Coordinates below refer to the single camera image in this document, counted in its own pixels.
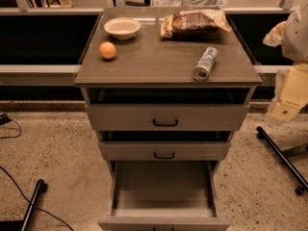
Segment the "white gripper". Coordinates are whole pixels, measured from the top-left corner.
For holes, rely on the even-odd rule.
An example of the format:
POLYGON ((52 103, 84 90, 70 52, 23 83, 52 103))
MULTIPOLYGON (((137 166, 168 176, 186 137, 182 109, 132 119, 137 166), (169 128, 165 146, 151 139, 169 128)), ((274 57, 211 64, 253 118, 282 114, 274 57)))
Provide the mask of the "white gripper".
MULTIPOLYGON (((263 44, 277 47, 282 43, 286 22, 275 25, 263 38, 263 44)), ((294 64, 286 71, 279 71, 282 77, 278 100, 270 102, 268 118, 273 123, 292 120, 308 103, 308 64, 294 64)))

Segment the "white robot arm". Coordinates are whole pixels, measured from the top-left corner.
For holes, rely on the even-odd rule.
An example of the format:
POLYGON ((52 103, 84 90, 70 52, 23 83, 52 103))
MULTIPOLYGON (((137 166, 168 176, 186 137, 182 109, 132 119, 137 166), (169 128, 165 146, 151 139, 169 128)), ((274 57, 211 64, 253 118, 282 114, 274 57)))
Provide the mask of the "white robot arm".
POLYGON ((293 62, 288 70, 277 71, 268 107, 270 122, 288 122, 308 104, 308 0, 301 0, 286 21, 274 26, 263 44, 281 45, 282 55, 293 62))

